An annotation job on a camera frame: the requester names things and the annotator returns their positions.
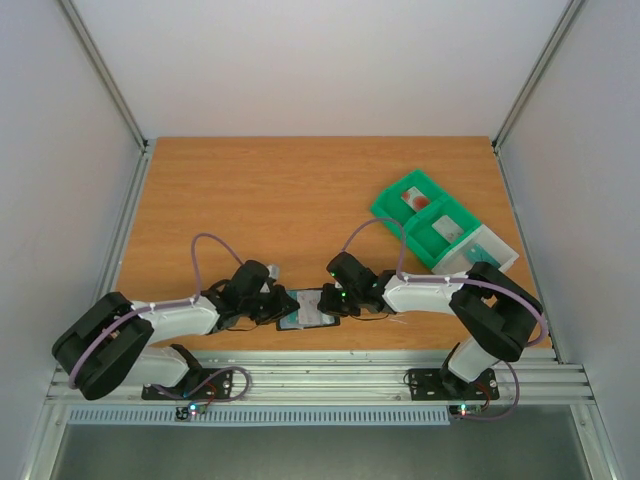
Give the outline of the white VIP card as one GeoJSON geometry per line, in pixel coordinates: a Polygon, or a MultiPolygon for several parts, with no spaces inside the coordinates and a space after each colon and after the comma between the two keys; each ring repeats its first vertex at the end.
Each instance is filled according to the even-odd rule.
{"type": "Polygon", "coordinates": [[[296,300],[300,304],[298,321],[303,327],[322,324],[322,313],[318,310],[320,295],[320,290],[301,290],[297,292],[296,300]]]}

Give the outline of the black leather card holder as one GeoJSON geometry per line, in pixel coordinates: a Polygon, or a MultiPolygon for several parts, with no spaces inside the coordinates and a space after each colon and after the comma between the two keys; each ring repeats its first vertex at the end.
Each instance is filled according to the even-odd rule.
{"type": "Polygon", "coordinates": [[[287,293],[300,308],[278,320],[277,331],[302,331],[337,327],[341,324],[338,316],[325,314],[318,309],[321,289],[288,290],[287,293]]]}

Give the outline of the teal card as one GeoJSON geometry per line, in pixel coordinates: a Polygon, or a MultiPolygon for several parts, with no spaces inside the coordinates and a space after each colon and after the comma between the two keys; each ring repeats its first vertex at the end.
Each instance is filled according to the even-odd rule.
{"type": "Polygon", "coordinates": [[[277,323],[277,329],[279,331],[284,330],[298,330],[301,328],[301,325],[298,321],[298,313],[294,312],[286,317],[280,319],[277,323]]]}
{"type": "Polygon", "coordinates": [[[464,253],[464,256],[470,264],[485,262],[495,268],[499,268],[501,266],[500,262],[497,261],[488,251],[484,249],[482,245],[478,243],[471,245],[464,253]]]}

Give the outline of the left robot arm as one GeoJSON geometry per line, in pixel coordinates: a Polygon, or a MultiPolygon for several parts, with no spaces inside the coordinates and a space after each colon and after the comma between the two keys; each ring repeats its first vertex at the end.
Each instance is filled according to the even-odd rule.
{"type": "Polygon", "coordinates": [[[165,398],[195,399],[211,376],[176,338],[229,331],[242,318],[257,326],[276,323],[299,308],[267,266],[248,260],[231,278],[185,299],[145,303],[109,292],[54,342],[51,353],[70,388],[87,400],[131,384],[148,385],[165,398]],[[162,347],[164,341],[172,344],[162,347]]]}

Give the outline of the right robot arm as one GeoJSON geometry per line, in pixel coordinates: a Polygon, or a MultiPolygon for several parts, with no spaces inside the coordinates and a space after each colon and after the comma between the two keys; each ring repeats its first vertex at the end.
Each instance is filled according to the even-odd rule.
{"type": "Polygon", "coordinates": [[[518,361],[525,348],[546,334],[541,304],[497,267],[477,262],[468,271],[416,275],[401,270],[380,274],[347,252],[327,266],[334,281],[323,285],[318,309],[330,316],[371,313],[442,313],[456,317],[469,334],[437,372],[416,379],[414,394],[429,391],[446,400],[468,399],[479,379],[496,363],[518,361]]]}

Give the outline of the white card with red dot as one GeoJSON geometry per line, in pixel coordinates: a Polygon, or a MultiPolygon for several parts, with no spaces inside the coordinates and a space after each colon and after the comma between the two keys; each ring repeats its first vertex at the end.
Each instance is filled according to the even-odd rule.
{"type": "Polygon", "coordinates": [[[401,199],[414,212],[420,212],[431,203],[431,200],[415,186],[405,190],[401,194],[401,199]]]}

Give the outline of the white card in tray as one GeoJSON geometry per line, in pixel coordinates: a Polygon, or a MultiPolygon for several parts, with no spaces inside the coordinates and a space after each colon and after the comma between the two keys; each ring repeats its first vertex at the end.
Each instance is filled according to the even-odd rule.
{"type": "Polygon", "coordinates": [[[449,244],[453,244],[464,233],[464,230],[448,215],[438,218],[432,224],[432,228],[449,244]]]}

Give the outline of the teal card in bin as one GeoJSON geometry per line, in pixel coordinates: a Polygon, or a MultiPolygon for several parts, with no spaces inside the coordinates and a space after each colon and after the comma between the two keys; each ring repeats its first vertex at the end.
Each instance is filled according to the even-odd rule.
{"type": "Polygon", "coordinates": [[[484,249],[482,245],[478,243],[471,245],[464,253],[464,256],[470,264],[485,262],[495,268],[499,268],[501,266],[500,262],[497,261],[488,251],[484,249]]]}

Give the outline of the green plastic compartment tray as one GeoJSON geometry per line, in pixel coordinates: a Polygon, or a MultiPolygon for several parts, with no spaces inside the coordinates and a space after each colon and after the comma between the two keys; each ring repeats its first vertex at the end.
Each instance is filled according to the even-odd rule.
{"type": "Polygon", "coordinates": [[[430,269],[482,225],[476,216],[422,170],[414,170],[384,189],[370,211],[375,217],[399,222],[406,234],[407,248],[430,269]],[[423,208],[412,207],[404,200],[403,195],[412,187],[427,198],[423,208]],[[461,230],[452,241],[433,227],[443,217],[448,217],[461,230]]]}

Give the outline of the white plastic bin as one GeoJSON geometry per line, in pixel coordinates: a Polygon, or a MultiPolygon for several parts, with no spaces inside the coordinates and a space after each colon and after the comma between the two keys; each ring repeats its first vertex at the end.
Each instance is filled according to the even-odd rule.
{"type": "Polygon", "coordinates": [[[444,275],[469,271],[474,264],[470,264],[467,261],[464,253],[475,243],[482,245],[486,251],[500,262],[501,266],[497,269],[502,273],[509,270],[519,258],[519,254],[513,248],[486,225],[481,224],[475,230],[458,238],[445,252],[442,259],[435,264],[432,272],[437,275],[444,275]]]}

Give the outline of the aluminium front rail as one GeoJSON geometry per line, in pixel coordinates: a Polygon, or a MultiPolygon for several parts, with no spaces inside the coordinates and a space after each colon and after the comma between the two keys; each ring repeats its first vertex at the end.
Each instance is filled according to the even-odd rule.
{"type": "MultiPolygon", "coordinates": [[[[196,351],[205,367],[241,366],[252,387],[246,405],[407,405],[411,368],[434,368],[445,350],[196,351]]],[[[522,405],[595,403],[584,367],[551,349],[526,350],[513,365],[522,405]]]]}

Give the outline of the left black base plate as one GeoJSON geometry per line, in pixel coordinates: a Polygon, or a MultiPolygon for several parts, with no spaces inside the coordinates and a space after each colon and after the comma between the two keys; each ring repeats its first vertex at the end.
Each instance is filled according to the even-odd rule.
{"type": "Polygon", "coordinates": [[[228,399],[232,387],[233,372],[223,369],[202,369],[188,372],[175,386],[150,384],[142,388],[143,400],[201,401],[211,397],[228,399]]]}

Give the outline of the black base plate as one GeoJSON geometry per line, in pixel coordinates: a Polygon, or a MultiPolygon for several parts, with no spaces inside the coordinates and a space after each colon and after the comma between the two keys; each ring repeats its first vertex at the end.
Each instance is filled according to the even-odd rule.
{"type": "Polygon", "coordinates": [[[175,386],[150,384],[142,388],[143,400],[201,401],[211,397],[228,399],[232,387],[233,372],[223,369],[202,369],[188,372],[175,386]]]}
{"type": "Polygon", "coordinates": [[[409,369],[404,373],[402,381],[408,387],[412,401],[480,401],[500,398],[493,369],[484,370],[470,384],[454,380],[452,385],[447,386],[438,368],[409,369]]]}

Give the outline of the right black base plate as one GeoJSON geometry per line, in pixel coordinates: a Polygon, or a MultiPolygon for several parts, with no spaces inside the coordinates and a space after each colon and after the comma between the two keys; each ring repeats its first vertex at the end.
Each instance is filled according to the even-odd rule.
{"type": "Polygon", "coordinates": [[[452,385],[447,386],[438,368],[409,369],[404,373],[402,381],[408,387],[412,401],[480,401],[500,398],[493,369],[484,370],[470,384],[454,380],[452,385]]]}

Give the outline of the left aluminium frame post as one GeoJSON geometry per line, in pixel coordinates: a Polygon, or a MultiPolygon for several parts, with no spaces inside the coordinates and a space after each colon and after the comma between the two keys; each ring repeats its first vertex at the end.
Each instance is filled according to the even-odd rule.
{"type": "Polygon", "coordinates": [[[104,60],[97,43],[93,39],[84,19],[82,18],[78,7],[75,5],[75,2],[71,0],[57,0],[56,4],[61,8],[71,30],[85,52],[98,79],[105,87],[114,107],[124,121],[134,142],[141,152],[145,152],[149,141],[142,133],[138,122],[136,121],[125,97],[111,74],[107,63],[104,60]]]}

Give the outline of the aluminium frame post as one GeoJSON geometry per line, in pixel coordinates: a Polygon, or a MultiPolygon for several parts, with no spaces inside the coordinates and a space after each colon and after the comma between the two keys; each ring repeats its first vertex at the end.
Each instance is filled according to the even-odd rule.
{"type": "Polygon", "coordinates": [[[75,5],[75,2],[71,0],[57,0],[56,4],[61,8],[71,30],[85,52],[98,79],[105,87],[114,107],[124,121],[134,142],[141,152],[145,152],[149,141],[142,133],[138,122],[136,121],[125,97],[111,74],[107,63],[104,60],[97,43],[93,39],[84,19],[82,18],[78,7],[75,5]]]}
{"type": "Polygon", "coordinates": [[[534,61],[524,84],[516,95],[504,121],[491,142],[495,155],[500,153],[502,146],[505,144],[517,121],[524,112],[525,107],[534,95],[546,71],[550,68],[585,5],[585,0],[570,0],[566,2],[541,52],[534,61]]]}

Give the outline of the right aluminium frame post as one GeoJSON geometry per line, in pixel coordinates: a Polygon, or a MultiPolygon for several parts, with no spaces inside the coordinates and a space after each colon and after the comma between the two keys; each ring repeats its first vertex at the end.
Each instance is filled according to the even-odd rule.
{"type": "Polygon", "coordinates": [[[585,5],[585,0],[570,0],[566,2],[541,52],[534,61],[524,84],[516,95],[504,121],[491,142],[495,155],[500,153],[502,146],[505,144],[517,121],[524,112],[525,107],[534,95],[546,71],[550,68],[585,5]]]}

